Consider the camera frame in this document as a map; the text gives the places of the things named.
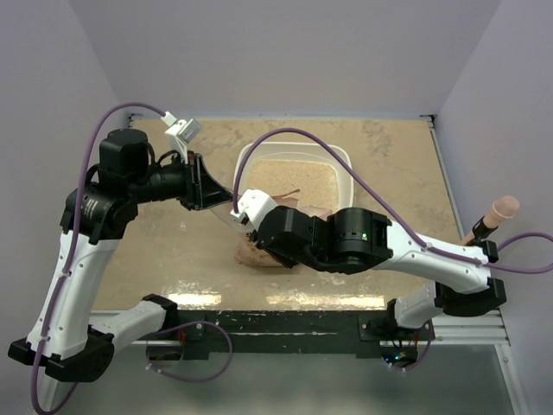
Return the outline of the orange cat litter bag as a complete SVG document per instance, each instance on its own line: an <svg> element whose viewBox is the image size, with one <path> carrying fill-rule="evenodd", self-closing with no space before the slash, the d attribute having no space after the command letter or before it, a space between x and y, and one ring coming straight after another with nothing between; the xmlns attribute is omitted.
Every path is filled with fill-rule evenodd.
<svg viewBox="0 0 553 415"><path fill-rule="evenodd" d="M295 194L299 194L300 192L301 190L298 188L287 194L273 195L272 199L275 200L278 205L296 208L308 216L316 216L323 220L333 212L326 207L300 205L299 199L294 197ZM273 259L267 252L257 249L248 234L240 237L234 259L241 265L252 267L283 267L281 263Z"/></svg>

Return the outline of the white litter box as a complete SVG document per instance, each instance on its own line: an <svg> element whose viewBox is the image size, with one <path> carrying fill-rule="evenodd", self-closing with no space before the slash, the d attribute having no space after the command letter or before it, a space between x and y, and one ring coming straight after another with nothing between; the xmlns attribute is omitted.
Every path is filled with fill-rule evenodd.
<svg viewBox="0 0 553 415"><path fill-rule="evenodd" d="M259 189L270 195L283 195L300 189L294 197L302 206L329 208L333 213L353 205L354 182L335 158L351 166L349 155L340 147L329 154L319 144L264 142L245 163L238 194Z"/></svg>

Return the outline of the beige litter scoop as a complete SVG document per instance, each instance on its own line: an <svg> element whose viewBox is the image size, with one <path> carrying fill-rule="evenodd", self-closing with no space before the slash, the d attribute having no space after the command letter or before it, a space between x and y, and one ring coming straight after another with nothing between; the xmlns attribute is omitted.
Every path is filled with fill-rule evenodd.
<svg viewBox="0 0 553 415"><path fill-rule="evenodd" d="M513 196L506 195L496 200L489 212L482 216L463 238L463 246L473 246L487 239L501 223L512 219L519 210L519 201Z"/></svg>

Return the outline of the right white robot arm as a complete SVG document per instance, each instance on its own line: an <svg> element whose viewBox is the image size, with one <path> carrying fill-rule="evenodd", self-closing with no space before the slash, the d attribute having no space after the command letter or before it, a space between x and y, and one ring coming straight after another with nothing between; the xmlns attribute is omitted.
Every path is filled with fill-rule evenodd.
<svg viewBox="0 0 553 415"><path fill-rule="evenodd" d="M399 271L427 279L422 288L391 300L387 317L374 326L397 340L441 314L482 316L506 301L504 283L492 278L487 267L487 260L497 257L495 245L448 246L432 239L421 247L395 221L358 207L323 220L277 206L253 226L256 247L288 268L301 264L346 275ZM447 246L451 257L433 251Z"/></svg>

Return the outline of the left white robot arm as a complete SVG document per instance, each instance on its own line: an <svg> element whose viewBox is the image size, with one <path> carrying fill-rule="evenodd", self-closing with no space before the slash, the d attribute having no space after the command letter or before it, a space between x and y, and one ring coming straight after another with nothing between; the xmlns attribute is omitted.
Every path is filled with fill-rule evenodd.
<svg viewBox="0 0 553 415"><path fill-rule="evenodd" d="M171 150L165 156L169 163L154 160L147 135L135 129L112 131L101 141L99 163L85 172L84 188L66 199L47 300L31 332L10 344L11 359L37 364L61 382L88 383L120 349L148 335L169 339L177 333L176 303L156 294L105 322L89 322L105 268L139 205L177 200L200 211L232 200L200 154Z"/></svg>

